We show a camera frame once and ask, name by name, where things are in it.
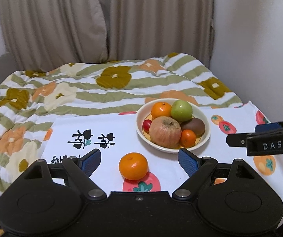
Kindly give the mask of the beige curtain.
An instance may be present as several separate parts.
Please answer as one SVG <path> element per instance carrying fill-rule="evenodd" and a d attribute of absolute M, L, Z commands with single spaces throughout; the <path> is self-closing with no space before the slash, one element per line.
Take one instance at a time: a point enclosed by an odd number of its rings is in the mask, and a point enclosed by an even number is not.
<path fill-rule="evenodd" d="M 20 69 L 185 53 L 209 65 L 214 0 L 0 0 Z"/>

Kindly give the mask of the reddish yellow apple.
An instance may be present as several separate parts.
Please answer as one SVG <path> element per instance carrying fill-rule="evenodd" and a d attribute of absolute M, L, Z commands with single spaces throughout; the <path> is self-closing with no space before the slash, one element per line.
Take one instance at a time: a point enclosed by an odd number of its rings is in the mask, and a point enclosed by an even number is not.
<path fill-rule="evenodd" d="M 169 149 L 177 148 L 181 134 L 180 124 L 175 119 L 167 116 L 154 119 L 149 129 L 151 141 L 158 146 Z"/>

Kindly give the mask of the red cherry tomato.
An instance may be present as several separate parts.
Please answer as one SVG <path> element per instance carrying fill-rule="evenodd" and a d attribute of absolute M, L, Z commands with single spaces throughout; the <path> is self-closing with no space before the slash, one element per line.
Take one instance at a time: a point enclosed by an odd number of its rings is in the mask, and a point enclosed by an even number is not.
<path fill-rule="evenodd" d="M 142 127 L 145 133 L 149 133 L 150 126 L 152 124 L 152 120 L 150 119 L 145 119 L 142 123 Z"/>

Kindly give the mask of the green apple in bowl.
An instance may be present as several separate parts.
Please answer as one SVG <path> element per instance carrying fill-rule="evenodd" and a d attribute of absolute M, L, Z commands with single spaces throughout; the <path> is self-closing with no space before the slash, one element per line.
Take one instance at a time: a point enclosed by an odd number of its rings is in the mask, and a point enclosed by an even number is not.
<path fill-rule="evenodd" d="M 176 121 L 189 121 L 192 119 L 193 109 L 189 102 L 176 100 L 171 107 L 171 117 Z"/>

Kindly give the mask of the brown kiwi fruit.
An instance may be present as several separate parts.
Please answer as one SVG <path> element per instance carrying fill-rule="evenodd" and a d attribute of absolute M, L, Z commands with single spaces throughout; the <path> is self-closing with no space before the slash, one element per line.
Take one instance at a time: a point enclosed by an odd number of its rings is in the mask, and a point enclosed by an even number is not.
<path fill-rule="evenodd" d="M 191 120 L 181 123 L 182 130 L 191 130 L 196 136 L 202 136 L 205 132 L 205 124 L 199 118 L 192 118 Z"/>

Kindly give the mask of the orange mandarin in bowl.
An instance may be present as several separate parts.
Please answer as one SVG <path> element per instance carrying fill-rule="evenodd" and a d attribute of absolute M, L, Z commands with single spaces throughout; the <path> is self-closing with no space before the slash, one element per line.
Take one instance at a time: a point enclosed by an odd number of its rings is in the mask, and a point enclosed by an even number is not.
<path fill-rule="evenodd" d="M 157 102 L 152 106 L 151 115 L 153 119 L 161 116 L 171 117 L 171 105 L 166 102 Z"/>

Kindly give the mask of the large orange on cloth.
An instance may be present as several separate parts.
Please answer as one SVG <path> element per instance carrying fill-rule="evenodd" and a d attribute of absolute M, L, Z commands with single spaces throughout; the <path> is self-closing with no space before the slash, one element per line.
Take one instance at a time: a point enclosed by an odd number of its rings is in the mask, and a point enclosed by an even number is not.
<path fill-rule="evenodd" d="M 148 172 L 148 161 L 144 155 L 131 152 L 120 159 L 118 169 L 125 179 L 140 180 Z"/>

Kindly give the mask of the cream ceramic fruit bowl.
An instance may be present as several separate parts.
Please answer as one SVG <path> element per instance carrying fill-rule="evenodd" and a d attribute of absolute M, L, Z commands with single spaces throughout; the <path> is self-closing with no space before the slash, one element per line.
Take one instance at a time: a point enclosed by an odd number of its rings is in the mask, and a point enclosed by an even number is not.
<path fill-rule="evenodd" d="M 152 106 L 157 103 L 157 102 L 166 102 L 172 105 L 177 99 L 158 99 L 158 100 L 153 100 L 151 102 L 146 103 L 143 105 L 138 111 L 137 111 L 137 118 L 136 118 L 136 129 L 139 137 L 147 144 L 152 146 L 153 148 L 162 151 L 162 152 L 167 152 L 167 153 L 177 153 L 179 150 L 180 146 L 178 146 L 176 149 L 169 149 L 169 148 L 164 148 L 161 146 L 158 146 L 157 144 L 153 143 L 150 139 L 150 136 L 148 133 L 145 133 L 142 127 L 142 123 L 145 119 L 153 119 L 151 115 L 151 109 Z M 197 136 L 196 139 L 196 144 L 193 147 L 188 148 L 190 151 L 197 150 L 198 148 L 202 147 L 204 144 L 207 143 L 211 136 L 211 128 L 208 122 L 207 117 L 205 114 L 193 103 L 190 103 L 193 109 L 192 116 L 194 118 L 199 118 L 201 119 L 204 124 L 205 124 L 205 132 L 202 136 Z"/>

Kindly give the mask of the floral striped quilt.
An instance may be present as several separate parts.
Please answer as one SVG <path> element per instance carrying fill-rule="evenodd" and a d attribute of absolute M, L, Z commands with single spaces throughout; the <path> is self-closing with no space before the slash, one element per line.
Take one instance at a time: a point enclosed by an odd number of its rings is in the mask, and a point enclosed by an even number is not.
<path fill-rule="evenodd" d="M 42 156 L 58 117 L 137 111 L 160 98 L 213 109 L 241 104 L 188 54 L 12 73 L 0 85 L 0 196 Z"/>

